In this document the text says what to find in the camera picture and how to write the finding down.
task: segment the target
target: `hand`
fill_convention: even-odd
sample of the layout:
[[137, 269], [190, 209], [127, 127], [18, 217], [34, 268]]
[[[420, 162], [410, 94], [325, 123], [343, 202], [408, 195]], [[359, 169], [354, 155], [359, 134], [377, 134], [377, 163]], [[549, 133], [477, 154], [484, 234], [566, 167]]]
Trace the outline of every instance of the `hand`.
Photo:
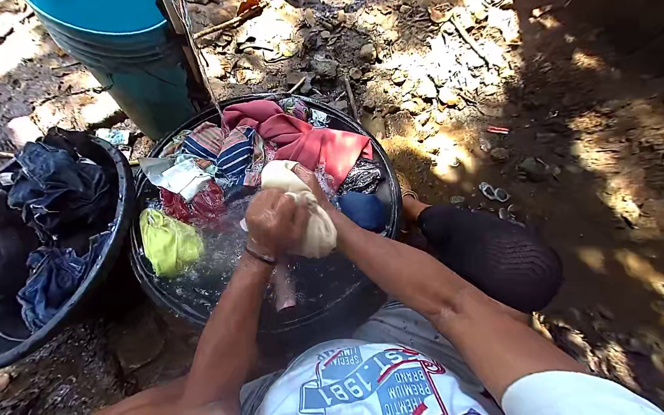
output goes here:
[[321, 206], [322, 209], [327, 212], [329, 212], [330, 209], [332, 211], [334, 210], [334, 206], [332, 206], [329, 199], [327, 199], [327, 193], [322, 190], [322, 186], [319, 185], [317, 176], [314, 175], [311, 170], [298, 164], [291, 171], [299, 176], [299, 179], [311, 189], [311, 193], [317, 198], [317, 203], [319, 203], [319, 206]]
[[309, 207], [279, 190], [261, 191], [245, 212], [248, 244], [263, 255], [278, 259], [295, 247], [306, 233]]

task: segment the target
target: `white cloth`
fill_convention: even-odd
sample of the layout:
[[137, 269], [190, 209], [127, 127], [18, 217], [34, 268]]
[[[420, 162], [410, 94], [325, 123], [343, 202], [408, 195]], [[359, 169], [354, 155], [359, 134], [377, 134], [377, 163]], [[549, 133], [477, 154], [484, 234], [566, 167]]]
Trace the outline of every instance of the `white cloth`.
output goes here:
[[300, 245], [291, 253], [307, 258], [322, 258], [330, 254], [337, 246], [337, 229], [330, 216], [319, 206], [317, 198], [311, 193], [299, 176], [291, 171], [299, 162], [290, 160], [272, 160], [261, 172], [261, 188], [278, 189], [294, 197], [296, 203], [307, 203], [311, 212], [306, 234]]
[[[506, 389], [506, 415], [663, 412], [623, 386], [574, 372], [522, 377]], [[494, 415], [483, 395], [421, 353], [400, 345], [333, 340], [292, 362], [271, 386], [256, 415]]]
[[214, 177], [212, 171], [196, 164], [197, 158], [191, 154], [171, 154], [166, 158], [142, 158], [139, 161], [152, 184], [178, 193], [190, 202]]

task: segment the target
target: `wristband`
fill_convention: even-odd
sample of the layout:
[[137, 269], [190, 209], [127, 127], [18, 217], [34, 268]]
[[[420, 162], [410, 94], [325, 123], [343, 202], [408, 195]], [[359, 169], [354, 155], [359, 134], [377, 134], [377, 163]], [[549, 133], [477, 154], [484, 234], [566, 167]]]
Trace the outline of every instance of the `wristband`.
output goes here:
[[245, 251], [250, 254], [253, 258], [263, 261], [268, 265], [271, 265], [272, 267], [275, 267], [276, 264], [278, 264], [278, 261], [273, 258], [272, 256], [265, 256], [262, 253], [256, 251], [253, 247], [250, 246], [250, 244], [245, 245]]

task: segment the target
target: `blue bucket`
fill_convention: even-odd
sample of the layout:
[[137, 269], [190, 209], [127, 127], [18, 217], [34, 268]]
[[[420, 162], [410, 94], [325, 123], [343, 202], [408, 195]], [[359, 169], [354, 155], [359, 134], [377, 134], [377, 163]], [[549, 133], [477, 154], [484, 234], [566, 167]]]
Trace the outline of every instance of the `blue bucket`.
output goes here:
[[155, 0], [27, 0], [53, 40], [158, 140], [196, 114], [180, 45]]

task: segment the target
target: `muddy ground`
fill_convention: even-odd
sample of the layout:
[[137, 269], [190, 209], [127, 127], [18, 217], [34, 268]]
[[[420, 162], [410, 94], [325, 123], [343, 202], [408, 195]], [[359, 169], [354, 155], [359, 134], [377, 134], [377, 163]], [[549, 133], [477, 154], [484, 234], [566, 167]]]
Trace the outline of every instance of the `muddy ground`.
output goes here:
[[[423, 201], [504, 209], [558, 251], [566, 282], [535, 329], [664, 409], [664, 2], [639, 3], [273, 0], [198, 44], [220, 98], [306, 76], [297, 93], [349, 112], [348, 76]], [[198, 32], [237, 2], [188, 7]], [[22, 2], [0, 1], [0, 150], [32, 127], [137, 132], [95, 87]], [[150, 143], [134, 137], [131, 158]], [[0, 413], [85, 413], [186, 373], [197, 328], [138, 294], [121, 302], [2, 369]]]

